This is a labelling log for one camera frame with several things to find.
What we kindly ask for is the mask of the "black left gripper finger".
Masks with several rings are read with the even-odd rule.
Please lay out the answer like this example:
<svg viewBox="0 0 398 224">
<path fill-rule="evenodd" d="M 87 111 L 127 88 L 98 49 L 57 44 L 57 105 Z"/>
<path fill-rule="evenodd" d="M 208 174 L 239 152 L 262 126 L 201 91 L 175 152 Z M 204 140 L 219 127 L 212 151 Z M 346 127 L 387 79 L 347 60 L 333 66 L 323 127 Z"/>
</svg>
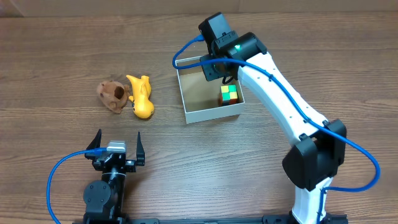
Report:
<svg viewBox="0 0 398 224">
<path fill-rule="evenodd" d="M 102 131 L 101 131 L 101 129 L 99 129 L 98 132 L 96 133 L 96 136 L 94 137 L 92 142 L 90 142 L 90 144 L 88 145 L 86 150 L 89 151 L 89 150 L 94 150 L 94 149 L 100 148 L 101 147 L 101 137 L 102 137 Z M 96 154 L 94 152 L 86 152 L 85 158 L 94 160 L 96 158 Z"/>
<path fill-rule="evenodd" d="M 136 165 L 145 166 L 145 151 L 141 142 L 141 133 L 137 134 Z"/>
</svg>

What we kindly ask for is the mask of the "colourful puzzle cube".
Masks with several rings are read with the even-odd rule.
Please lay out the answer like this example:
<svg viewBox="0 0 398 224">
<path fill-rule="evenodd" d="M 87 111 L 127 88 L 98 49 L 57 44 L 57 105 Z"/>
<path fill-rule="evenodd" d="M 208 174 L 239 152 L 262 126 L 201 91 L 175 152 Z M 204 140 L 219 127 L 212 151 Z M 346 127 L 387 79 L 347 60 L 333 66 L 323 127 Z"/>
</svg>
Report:
<svg viewBox="0 0 398 224">
<path fill-rule="evenodd" d="M 238 92 L 236 85 L 223 85 L 220 87 L 220 105 L 234 105 L 238 102 Z"/>
</svg>

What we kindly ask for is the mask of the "white cardboard box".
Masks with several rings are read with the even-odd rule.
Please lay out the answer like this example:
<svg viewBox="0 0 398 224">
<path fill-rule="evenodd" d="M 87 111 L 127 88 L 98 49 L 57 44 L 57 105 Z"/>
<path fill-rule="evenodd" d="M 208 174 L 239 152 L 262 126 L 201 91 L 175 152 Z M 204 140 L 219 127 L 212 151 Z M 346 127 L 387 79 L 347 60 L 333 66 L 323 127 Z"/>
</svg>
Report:
<svg viewBox="0 0 398 224">
<path fill-rule="evenodd" d="M 243 112 L 245 100 L 239 81 L 231 82 L 237 88 L 237 103 L 222 106 L 221 79 L 208 82 L 201 67 L 178 69 L 177 78 L 187 124 L 235 116 Z"/>
</svg>

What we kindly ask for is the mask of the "yellow rubber duck toy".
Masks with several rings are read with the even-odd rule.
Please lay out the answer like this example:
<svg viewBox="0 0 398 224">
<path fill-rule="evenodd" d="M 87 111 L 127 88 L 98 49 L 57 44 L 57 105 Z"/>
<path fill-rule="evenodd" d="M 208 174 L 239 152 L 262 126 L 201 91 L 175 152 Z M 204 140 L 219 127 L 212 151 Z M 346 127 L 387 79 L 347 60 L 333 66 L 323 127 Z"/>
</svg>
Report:
<svg viewBox="0 0 398 224">
<path fill-rule="evenodd" d="M 129 101 L 132 103 L 134 114 L 141 119 L 147 119 L 154 113 L 154 104 L 149 100 L 152 87 L 149 83 L 149 77 L 146 75 L 140 78 L 126 75 L 132 86 L 132 95 Z"/>
</svg>

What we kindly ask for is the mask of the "brown plush toy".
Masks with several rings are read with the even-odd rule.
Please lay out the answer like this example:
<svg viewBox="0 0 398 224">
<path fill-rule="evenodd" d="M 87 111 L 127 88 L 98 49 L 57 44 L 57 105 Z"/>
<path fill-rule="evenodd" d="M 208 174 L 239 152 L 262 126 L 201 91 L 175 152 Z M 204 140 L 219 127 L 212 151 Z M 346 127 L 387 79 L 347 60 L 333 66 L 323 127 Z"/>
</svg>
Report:
<svg viewBox="0 0 398 224">
<path fill-rule="evenodd" d="M 129 86 L 116 81 L 103 81 L 96 88 L 101 102 L 113 113 L 121 114 L 130 96 Z"/>
</svg>

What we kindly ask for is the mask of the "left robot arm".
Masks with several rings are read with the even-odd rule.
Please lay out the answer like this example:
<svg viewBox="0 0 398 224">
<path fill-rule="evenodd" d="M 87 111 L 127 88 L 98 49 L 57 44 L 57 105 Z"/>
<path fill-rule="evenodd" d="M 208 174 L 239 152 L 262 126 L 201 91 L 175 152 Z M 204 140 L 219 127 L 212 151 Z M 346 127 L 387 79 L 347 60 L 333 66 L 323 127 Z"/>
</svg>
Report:
<svg viewBox="0 0 398 224">
<path fill-rule="evenodd" d="M 111 141 L 101 148 L 99 130 L 86 148 L 85 158 L 92 161 L 95 170 L 102 172 L 101 179 L 89 183 L 84 192 L 86 204 L 83 223 L 129 223 L 129 217 L 122 212 L 125 179 L 128 172 L 135 172 L 137 166 L 145 165 L 145 152 L 141 135 L 137 135 L 136 158 L 126 158 L 126 143 Z"/>
</svg>

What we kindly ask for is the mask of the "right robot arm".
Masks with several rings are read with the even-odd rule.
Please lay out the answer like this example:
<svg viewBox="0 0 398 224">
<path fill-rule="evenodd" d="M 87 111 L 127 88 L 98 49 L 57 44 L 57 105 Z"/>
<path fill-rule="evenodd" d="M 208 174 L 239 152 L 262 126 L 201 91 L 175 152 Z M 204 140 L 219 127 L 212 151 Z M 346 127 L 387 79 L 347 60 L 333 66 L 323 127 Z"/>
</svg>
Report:
<svg viewBox="0 0 398 224">
<path fill-rule="evenodd" d="M 199 35 L 209 53 L 200 59 L 208 81 L 228 75 L 249 88 L 277 120 L 291 145 L 282 161 L 295 186 L 291 223 L 347 223 L 326 212 L 327 188 L 345 159 L 346 127 L 313 109 L 284 78 L 266 46 L 253 34 Z"/>
</svg>

